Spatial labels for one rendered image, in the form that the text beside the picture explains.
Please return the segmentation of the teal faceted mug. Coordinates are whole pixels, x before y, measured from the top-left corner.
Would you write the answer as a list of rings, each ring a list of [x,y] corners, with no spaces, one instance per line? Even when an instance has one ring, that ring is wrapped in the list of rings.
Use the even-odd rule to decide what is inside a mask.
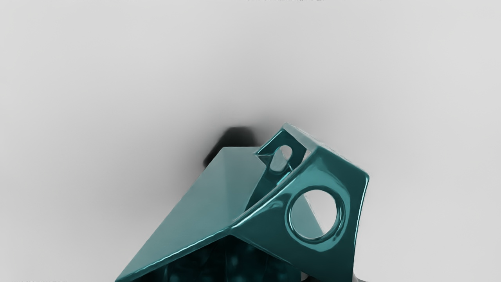
[[[367,282],[353,268],[369,179],[289,123],[222,148],[115,282]]]

